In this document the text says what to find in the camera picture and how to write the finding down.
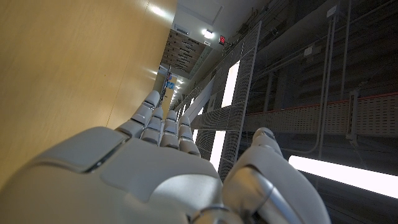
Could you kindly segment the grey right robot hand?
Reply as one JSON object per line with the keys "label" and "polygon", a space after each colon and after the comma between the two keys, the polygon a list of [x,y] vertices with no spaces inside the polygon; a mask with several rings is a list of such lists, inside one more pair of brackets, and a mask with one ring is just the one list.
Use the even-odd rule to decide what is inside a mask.
{"label": "grey right robot hand", "polygon": [[329,223],[313,185],[259,128],[225,179],[201,157],[190,120],[162,118],[157,91],[116,129],[47,149],[1,188],[2,223]]}

